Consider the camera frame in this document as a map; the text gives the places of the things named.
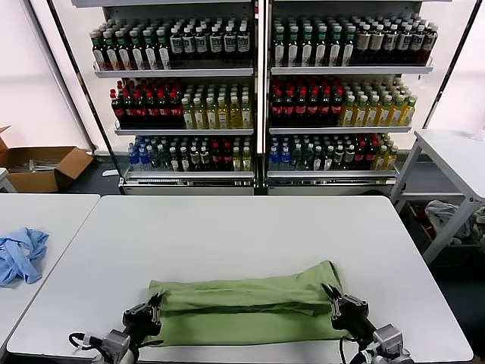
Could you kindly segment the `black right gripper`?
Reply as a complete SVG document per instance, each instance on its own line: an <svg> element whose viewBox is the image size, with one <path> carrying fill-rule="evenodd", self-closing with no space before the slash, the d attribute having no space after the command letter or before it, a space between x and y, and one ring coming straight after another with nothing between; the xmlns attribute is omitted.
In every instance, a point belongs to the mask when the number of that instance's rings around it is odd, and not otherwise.
<svg viewBox="0 0 485 364"><path fill-rule="evenodd" d="M341 297L341 293L332 285L321 286L331 301L333 329L347 331L356 340L373 340L376 328L368 319L368 303L348 294Z"/></svg>

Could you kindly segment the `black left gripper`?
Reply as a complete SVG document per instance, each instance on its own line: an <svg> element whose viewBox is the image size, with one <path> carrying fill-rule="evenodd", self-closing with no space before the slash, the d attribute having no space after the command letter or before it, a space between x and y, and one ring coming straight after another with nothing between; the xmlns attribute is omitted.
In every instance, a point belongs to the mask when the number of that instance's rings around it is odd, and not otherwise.
<svg viewBox="0 0 485 364"><path fill-rule="evenodd" d="M139 303L126 309L123 314L124 331L130 338L130 344L140 348L147 337L160 334L160 306L163 298L158 293L150 296L147 302Z"/></svg>

